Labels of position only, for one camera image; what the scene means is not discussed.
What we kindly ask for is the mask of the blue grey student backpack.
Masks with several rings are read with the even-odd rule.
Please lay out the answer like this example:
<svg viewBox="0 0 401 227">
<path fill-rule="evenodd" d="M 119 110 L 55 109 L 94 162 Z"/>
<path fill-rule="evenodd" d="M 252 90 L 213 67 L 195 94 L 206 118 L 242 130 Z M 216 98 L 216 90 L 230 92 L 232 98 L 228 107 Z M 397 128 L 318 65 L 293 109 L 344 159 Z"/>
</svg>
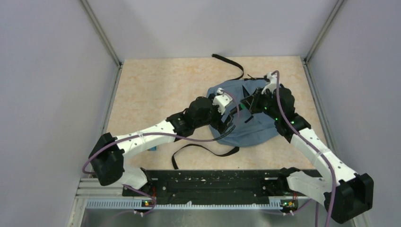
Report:
<svg viewBox="0 0 401 227">
<path fill-rule="evenodd" d="M 250 96 L 250 91 L 255 91 L 258 87 L 264 86 L 266 81 L 266 77 L 253 78 L 250 76 L 249 78 L 243 78 L 241 75 L 235 79 L 227 80 L 219 85 L 209 88 L 207 94 L 214 94 L 214 92 L 216 92 L 220 87 L 228 89 L 228 91 L 231 91 L 233 95 L 235 95 L 237 100 L 240 100 Z M 229 133 L 226 137 L 218 140 L 219 144 L 232 146 L 233 148 L 230 151 L 224 154 L 217 154 L 200 144 L 187 144 L 180 148 L 180 150 L 190 146 L 195 146 L 203 148 L 215 156 L 228 157 L 237 153 L 240 148 L 259 145 L 278 134 L 273 119 L 270 117 L 262 113 L 253 115 L 242 103 L 240 104 L 239 109 L 244 110 L 244 113 L 240 114 L 238 126 L 236 126 L 234 131 Z"/>
</svg>

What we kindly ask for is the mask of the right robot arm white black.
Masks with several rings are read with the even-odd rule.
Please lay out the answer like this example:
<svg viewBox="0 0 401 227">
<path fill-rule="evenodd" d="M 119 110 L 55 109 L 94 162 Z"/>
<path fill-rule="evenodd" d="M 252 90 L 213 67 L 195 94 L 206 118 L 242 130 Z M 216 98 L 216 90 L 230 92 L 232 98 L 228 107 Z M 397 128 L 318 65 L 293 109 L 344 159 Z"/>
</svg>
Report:
<svg viewBox="0 0 401 227">
<path fill-rule="evenodd" d="M 372 177 L 348 167 L 318 138 L 311 124 L 296 113 L 295 98 L 288 88 L 270 91 L 259 87 L 252 94 L 244 88 L 243 94 L 241 106 L 272 118 L 279 135 L 301 151 L 321 175 L 314 178 L 295 167 L 283 168 L 277 182 L 281 194 L 296 191 L 308 196 L 339 224 L 372 208 Z"/>
</svg>

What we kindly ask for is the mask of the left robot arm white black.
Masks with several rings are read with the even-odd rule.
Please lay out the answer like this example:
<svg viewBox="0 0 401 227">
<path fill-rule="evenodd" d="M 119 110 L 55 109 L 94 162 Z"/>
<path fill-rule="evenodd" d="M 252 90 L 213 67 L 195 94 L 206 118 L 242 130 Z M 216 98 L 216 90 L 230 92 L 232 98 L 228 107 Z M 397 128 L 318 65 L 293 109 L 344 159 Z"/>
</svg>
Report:
<svg viewBox="0 0 401 227">
<path fill-rule="evenodd" d="M 239 103 L 228 93 L 200 96 L 189 107 L 146 129 L 120 136 L 105 133 L 100 136 L 85 166 L 91 165 L 92 174 L 101 186 L 113 183 L 133 187 L 139 195 L 150 193 L 152 183 L 146 171 L 126 164 L 130 158 L 162 144 L 178 140 L 191 141 L 194 131 L 210 125 L 219 131 L 219 140 L 234 128 L 234 117 L 239 117 Z"/>
</svg>

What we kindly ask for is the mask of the green capped black marker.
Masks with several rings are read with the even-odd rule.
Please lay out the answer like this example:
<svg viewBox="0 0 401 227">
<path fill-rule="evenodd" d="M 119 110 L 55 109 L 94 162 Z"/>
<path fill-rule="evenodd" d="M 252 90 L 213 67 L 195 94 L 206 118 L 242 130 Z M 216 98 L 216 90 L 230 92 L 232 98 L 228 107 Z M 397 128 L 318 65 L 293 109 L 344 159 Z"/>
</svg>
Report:
<svg viewBox="0 0 401 227">
<path fill-rule="evenodd" d="M 243 109 L 245 109 L 245 107 L 242 104 L 239 104 L 238 106 L 231 109 L 230 114 L 236 114 L 238 113 L 238 111 L 241 111 Z"/>
</svg>

